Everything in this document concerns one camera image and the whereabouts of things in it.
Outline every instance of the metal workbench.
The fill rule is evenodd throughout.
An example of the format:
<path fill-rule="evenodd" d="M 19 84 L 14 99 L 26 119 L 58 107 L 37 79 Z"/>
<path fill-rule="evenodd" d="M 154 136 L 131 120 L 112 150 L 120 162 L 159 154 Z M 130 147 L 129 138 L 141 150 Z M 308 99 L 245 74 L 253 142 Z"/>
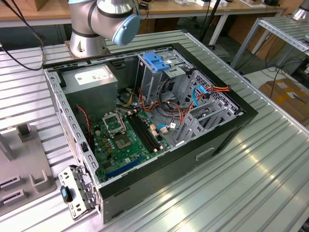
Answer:
<path fill-rule="evenodd" d="M 291 48 L 297 48 L 299 51 L 309 54 L 309 42 L 304 39 L 305 35 L 309 35 L 309 22 L 301 23 L 293 20 L 289 16 L 282 17 L 268 17 L 268 18 L 258 18 L 251 28 L 249 34 L 241 45 L 239 51 L 237 52 L 231 67 L 235 68 L 239 59 L 241 58 L 243 52 L 247 48 L 251 39 L 257 32 L 259 26 L 264 27 L 266 31 L 261 36 L 261 39 L 256 44 L 255 48 L 252 50 L 252 53 L 255 54 L 256 51 L 261 47 L 264 40 L 268 38 L 270 33 L 278 36 L 279 38 L 286 41 Z M 280 65 L 286 56 L 291 52 L 288 50 L 286 55 L 282 57 L 278 65 Z"/>
<path fill-rule="evenodd" d="M 309 131 L 276 107 L 190 34 L 137 36 L 129 47 L 181 43 L 258 112 L 219 155 L 103 225 L 96 211 L 74 222 L 60 191 L 0 217 L 1 231 L 297 231 L 309 217 Z M 48 62 L 72 59 L 65 45 L 46 47 Z M 38 65 L 38 48 L 12 54 Z M 26 71 L 0 53 L 0 131 L 36 125 L 53 171 L 75 161 L 52 107 L 42 71 Z"/>

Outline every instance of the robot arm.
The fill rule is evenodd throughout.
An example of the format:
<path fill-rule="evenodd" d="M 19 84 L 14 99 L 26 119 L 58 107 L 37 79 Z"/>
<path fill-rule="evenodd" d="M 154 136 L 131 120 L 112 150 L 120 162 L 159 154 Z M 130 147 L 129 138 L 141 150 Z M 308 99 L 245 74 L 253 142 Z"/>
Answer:
<path fill-rule="evenodd" d="M 132 0 L 69 0 L 71 52 L 80 58 L 106 53 L 105 39 L 118 45 L 132 41 L 140 27 Z"/>
<path fill-rule="evenodd" d="M 296 21 L 307 22 L 309 18 L 309 0 L 304 0 L 299 8 L 292 14 Z"/>

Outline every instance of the table leg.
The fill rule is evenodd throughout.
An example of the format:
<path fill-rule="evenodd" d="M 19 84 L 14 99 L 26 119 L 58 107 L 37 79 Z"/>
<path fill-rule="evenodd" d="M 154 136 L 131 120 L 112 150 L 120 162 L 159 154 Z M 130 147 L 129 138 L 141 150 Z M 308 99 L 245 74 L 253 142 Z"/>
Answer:
<path fill-rule="evenodd" d="M 260 47 L 262 46 L 263 42 L 266 40 L 267 36 L 270 34 L 270 32 L 268 30 L 265 30 L 263 35 L 261 36 L 260 40 L 256 43 L 254 49 L 252 50 L 252 54 L 255 54 Z"/>
<path fill-rule="evenodd" d="M 224 24 L 225 24 L 225 22 L 226 22 L 226 20 L 227 20 L 227 17 L 228 17 L 227 14 L 224 14 L 224 15 L 222 15 L 222 16 L 220 17 L 219 22 L 218 22 L 218 24 L 217 24 L 217 27 L 216 27 L 216 29 L 214 30 L 214 33 L 213 33 L 213 35 L 212 35 L 212 38 L 211 38 L 211 40 L 210 40 L 210 42 L 209 42 L 210 45 L 216 44 L 217 39 L 218 39 L 218 37 L 219 37 L 219 35 L 220 35 L 221 31 L 222 31 L 222 28 L 223 28 L 223 26 L 224 26 Z"/>
<path fill-rule="evenodd" d="M 234 57 L 234 59 L 233 59 L 233 61 L 232 61 L 232 63 L 231 63 L 231 67 L 232 67 L 232 68 L 235 68 L 235 67 L 236 67 L 239 58 L 242 56 L 242 54 L 243 54 L 243 52 L 246 50 L 246 48 L 247 48 L 247 46 L 248 46 L 250 40 L 251 40 L 252 37 L 255 35 L 255 33 L 256 33 L 256 31 L 257 31 L 257 29 L 258 29 L 258 27 L 259 27 L 259 22 L 260 22 L 260 19 L 258 18 L 258 19 L 255 21 L 255 23 L 254 23 L 253 27 L 251 28 L 251 30 L 249 31 L 249 34 L 247 35 L 245 41 L 242 43 L 242 45 L 241 45 L 240 49 L 238 50 L 236 56 Z"/>
<path fill-rule="evenodd" d="M 275 17 L 279 17 L 281 16 L 282 14 L 282 10 L 278 11 L 276 14 L 275 14 Z M 262 43 L 264 42 L 264 40 L 267 38 L 267 36 L 269 35 L 269 31 L 268 30 L 265 30 L 265 32 L 263 33 L 263 35 L 261 36 L 261 38 L 259 39 L 259 41 L 257 42 L 257 44 L 255 45 L 254 49 L 252 50 L 252 54 L 255 54 L 259 49 L 260 47 L 262 46 Z"/>

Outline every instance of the green motherboard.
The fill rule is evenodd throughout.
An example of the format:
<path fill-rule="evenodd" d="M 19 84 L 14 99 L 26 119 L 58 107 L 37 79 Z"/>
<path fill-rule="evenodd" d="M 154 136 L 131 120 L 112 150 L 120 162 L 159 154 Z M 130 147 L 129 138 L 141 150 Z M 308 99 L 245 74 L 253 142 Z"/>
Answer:
<path fill-rule="evenodd" d="M 170 149 L 164 138 L 160 135 L 158 137 L 152 135 L 150 129 L 151 121 L 144 111 L 138 112 L 136 116 L 138 117 L 137 121 L 141 121 L 141 123 L 138 123 L 139 126 L 143 127 L 143 129 L 145 128 L 151 134 L 150 140 L 153 141 L 154 139 L 160 148 L 154 149 L 154 151 L 149 150 L 149 147 L 147 147 L 149 146 L 147 144 L 149 139 L 145 139 L 145 133 L 141 133 L 139 127 L 136 127 L 136 123 L 133 123 L 127 115 L 121 116 L 126 132 L 116 133 L 113 137 L 110 136 L 109 131 L 120 126 L 121 123 L 117 120 L 106 120 L 105 123 L 108 125 L 108 128 L 103 121 L 92 125 L 91 131 L 94 136 L 95 157 L 99 164 L 96 175 L 101 182 L 105 182 L 109 178 L 121 174 Z"/>

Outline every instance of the open computer tower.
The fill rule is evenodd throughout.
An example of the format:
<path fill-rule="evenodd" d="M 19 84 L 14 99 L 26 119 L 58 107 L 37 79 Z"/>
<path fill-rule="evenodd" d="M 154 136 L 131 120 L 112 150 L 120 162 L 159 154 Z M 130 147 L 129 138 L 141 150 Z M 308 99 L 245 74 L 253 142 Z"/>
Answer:
<path fill-rule="evenodd" d="M 77 166 L 59 173 L 72 218 L 103 223 L 224 149 L 257 112 L 180 44 L 44 66 Z"/>

